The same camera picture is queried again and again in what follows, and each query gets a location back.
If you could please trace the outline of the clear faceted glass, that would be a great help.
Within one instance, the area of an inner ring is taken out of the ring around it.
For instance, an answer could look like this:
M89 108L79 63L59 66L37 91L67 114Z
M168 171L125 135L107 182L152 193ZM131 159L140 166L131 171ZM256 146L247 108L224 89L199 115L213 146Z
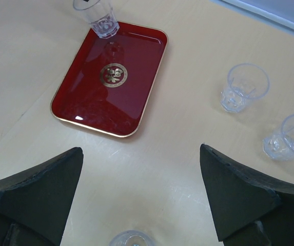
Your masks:
M119 31L120 26L109 0L74 0L73 8L82 15L99 38L110 38Z

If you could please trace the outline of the red lacquer tray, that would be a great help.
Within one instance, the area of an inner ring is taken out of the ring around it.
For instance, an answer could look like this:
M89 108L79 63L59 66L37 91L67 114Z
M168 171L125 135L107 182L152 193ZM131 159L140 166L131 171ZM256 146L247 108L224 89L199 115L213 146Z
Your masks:
M139 128L168 44L159 29L121 22L108 39L89 31L50 104L58 120L115 137Z

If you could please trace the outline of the aluminium table edge rail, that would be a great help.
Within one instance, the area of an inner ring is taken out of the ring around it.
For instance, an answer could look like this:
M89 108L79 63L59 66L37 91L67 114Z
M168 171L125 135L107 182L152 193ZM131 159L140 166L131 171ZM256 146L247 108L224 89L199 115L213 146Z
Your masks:
M294 1L213 1L294 35Z

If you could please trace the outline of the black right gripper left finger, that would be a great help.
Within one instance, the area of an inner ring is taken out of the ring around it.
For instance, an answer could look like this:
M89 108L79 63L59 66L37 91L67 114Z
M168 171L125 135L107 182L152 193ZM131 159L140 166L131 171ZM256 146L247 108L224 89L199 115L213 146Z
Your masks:
M83 166L74 147L0 180L0 245L60 245Z

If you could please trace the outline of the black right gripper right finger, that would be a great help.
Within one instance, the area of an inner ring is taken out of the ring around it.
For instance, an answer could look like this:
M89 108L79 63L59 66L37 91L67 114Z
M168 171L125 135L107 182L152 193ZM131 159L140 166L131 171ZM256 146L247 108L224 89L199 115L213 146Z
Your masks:
M200 167L224 245L294 245L294 184L200 146Z

